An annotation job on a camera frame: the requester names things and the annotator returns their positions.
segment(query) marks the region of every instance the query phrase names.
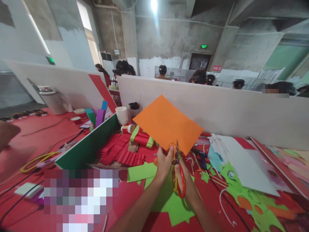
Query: white cup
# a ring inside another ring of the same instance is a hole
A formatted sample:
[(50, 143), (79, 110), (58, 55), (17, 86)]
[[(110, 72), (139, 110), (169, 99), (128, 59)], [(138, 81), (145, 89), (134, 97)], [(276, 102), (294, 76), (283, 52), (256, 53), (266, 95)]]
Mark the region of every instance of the white cup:
[(129, 123), (128, 110), (125, 106), (117, 107), (116, 115), (120, 125), (125, 126)]

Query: green exit sign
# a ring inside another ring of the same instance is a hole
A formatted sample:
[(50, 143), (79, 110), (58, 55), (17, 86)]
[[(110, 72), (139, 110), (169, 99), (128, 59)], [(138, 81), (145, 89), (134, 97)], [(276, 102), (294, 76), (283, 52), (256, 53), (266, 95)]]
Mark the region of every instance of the green exit sign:
[(207, 44), (201, 44), (201, 48), (207, 49), (207, 48), (208, 48), (208, 45), (207, 45)]

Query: red tabletop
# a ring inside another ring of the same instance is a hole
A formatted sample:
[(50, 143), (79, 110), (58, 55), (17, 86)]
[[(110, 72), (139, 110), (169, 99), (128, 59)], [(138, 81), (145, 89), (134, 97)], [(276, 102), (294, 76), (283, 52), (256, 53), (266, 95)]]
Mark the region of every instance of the red tabletop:
[[(50, 145), (54, 144), (61, 138), (68, 135), (76, 133), (79, 129), (77, 125), (74, 125), (71, 121), (64, 120), (55, 127), (40, 131), (33, 135), (28, 135), (22, 137), (22, 135), (36, 131), (43, 127), (50, 126), (59, 122), (61, 119), (68, 117), (69, 119), (74, 117), (74, 113), (67, 113), (64, 115), (52, 115), (47, 116), (28, 116), (24, 120), (15, 120), (13, 124), (21, 128), (21, 133), (18, 134), (10, 142), (10, 147), (0, 154), (0, 182), (3, 182), (10, 176), (18, 173), (19, 169), (30, 161), (32, 158), (43, 154)], [(57, 151), (59, 146), (70, 140), (71, 136), (58, 144), (56, 144), (51, 151)], [(83, 138), (84, 135), (80, 135), (77, 140)], [(11, 178), (6, 183), (0, 185), (0, 192), (10, 188), (12, 185), (23, 179), (26, 175), (17, 174)], [(214, 186), (214, 184), (209, 180), (208, 184), (201, 179), (201, 174), (199, 172), (194, 172), (195, 185), (199, 190), (202, 200), (205, 203), (206, 208), (213, 215), (214, 220), (220, 225), (223, 231), (247, 231), (240, 217), (235, 213), (230, 204), (222, 197), (222, 204), (225, 212), (229, 216), (230, 220), (234, 222), (233, 227), (226, 216), (219, 202), (220, 192)], [(43, 176), (32, 175), (27, 180), (19, 184), (21, 186), (23, 183), (39, 183), (43, 180)], [(138, 197), (142, 194), (144, 189), (144, 181), (141, 185), (137, 183), (126, 183), (122, 181), (119, 184), (119, 202), (115, 205), (108, 214), (107, 229), (109, 229), (117, 219), (122, 215), (122, 213), (132, 205)], [(15, 195), (14, 191), (11, 190), (5, 196), (0, 199), (0, 217), (2, 217), (5, 212), (20, 199), (20, 196)], [(245, 220), (246, 224), (252, 230), (254, 224), (253, 218), (246, 212), (246, 210), (241, 209), (233, 197), (228, 193), (224, 193), (226, 198), (232, 203), (233, 207), (240, 213), (241, 217)], [(22, 200), (4, 219), (3, 227), (10, 229), (12, 231), (46, 231), (48, 230), (49, 216), (44, 215), (44, 210), (42, 210), (38, 205), (35, 205), (27, 200)], [(95, 232), (101, 232), (104, 226), (105, 219), (103, 218), (99, 224), (94, 226)], [(187, 222), (182, 222), (174, 227), (171, 226), (169, 221), (168, 213), (150, 213), (148, 220), (145, 224), (144, 231), (202, 231), (200, 224), (196, 217), (190, 219), (190, 224)]]

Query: floor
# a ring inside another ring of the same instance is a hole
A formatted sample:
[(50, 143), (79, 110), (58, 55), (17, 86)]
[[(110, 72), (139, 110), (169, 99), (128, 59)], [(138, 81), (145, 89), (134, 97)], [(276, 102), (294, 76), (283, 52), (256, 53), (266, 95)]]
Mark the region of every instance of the floor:
[(15, 114), (15, 113), (21, 113), (24, 111), (31, 111), (34, 109), (43, 109), (46, 108), (47, 105), (45, 104), (40, 104), (40, 103), (28, 103), (24, 105), (19, 105), (19, 106), (13, 106), (10, 108), (6, 108), (3, 110), (0, 110), (0, 118), (4, 117), (10, 117), (10, 115)]

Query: scissors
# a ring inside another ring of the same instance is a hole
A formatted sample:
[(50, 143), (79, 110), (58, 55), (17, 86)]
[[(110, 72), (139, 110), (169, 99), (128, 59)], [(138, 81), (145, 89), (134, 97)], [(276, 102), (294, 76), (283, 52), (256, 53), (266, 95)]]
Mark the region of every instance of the scissors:
[(173, 186), (173, 190), (174, 192), (177, 192), (178, 190), (178, 195), (179, 197), (182, 199), (184, 198), (184, 196), (186, 195), (186, 183), (184, 181), (184, 175), (183, 175), (183, 168), (181, 167), (180, 163), (179, 163), (179, 146), (178, 146), (178, 140), (176, 143), (176, 153), (175, 153), (175, 160), (176, 160), (176, 164), (179, 164), (179, 168), (180, 168), (180, 175), (181, 175), (181, 179), (183, 181), (183, 193), (181, 194), (180, 188), (179, 188), (179, 183), (177, 182), (177, 176), (175, 174), (175, 186)]

